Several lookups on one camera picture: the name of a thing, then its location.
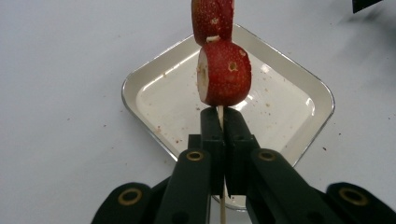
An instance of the white tray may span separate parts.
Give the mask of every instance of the white tray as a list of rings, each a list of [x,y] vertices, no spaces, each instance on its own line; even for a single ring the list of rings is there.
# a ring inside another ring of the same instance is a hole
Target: white tray
[[[329,88],[299,64],[263,43],[239,25],[233,42],[244,48],[252,65],[250,93],[234,106],[261,147],[279,151],[295,165],[334,111]],[[193,36],[132,72],[122,86],[122,101],[176,160],[188,136],[200,133],[201,103],[196,87],[198,46]],[[245,209],[245,198],[227,200]]]

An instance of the red apple skin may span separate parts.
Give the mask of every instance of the red apple skin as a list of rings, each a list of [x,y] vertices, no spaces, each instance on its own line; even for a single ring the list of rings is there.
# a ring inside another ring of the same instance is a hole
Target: red apple skin
[[[248,53],[230,41],[204,45],[207,57],[208,88],[203,103],[231,106],[242,102],[250,91],[251,65]]]
[[[191,0],[194,38],[203,46],[210,36],[231,40],[233,31],[233,0]]]

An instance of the apple piece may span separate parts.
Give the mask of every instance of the apple piece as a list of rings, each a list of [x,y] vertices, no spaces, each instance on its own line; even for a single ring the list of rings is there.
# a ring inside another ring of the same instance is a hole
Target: apple piece
[[[233,0],[191,0],[192,30],[197,44],[231,40]]]
[[[251,86],[248,53],[231,41],[204,45],[198,58],[197,86],[201,101],[207,105],[240,103]]]

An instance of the white table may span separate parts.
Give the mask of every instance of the white table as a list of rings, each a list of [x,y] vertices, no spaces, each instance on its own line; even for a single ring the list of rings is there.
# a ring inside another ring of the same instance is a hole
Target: white table
[[[396,209],[396,1],[235,1],[234,22],[321,78],[335,113],[296,166]],[[126,76],[192,33],[190,1],[0,3],[1,223],[90,223],[108,193],[175,163],[124,108]],[[212,203],[212,223],[219,206]],[[249,223],[228,211],[228,223]]]

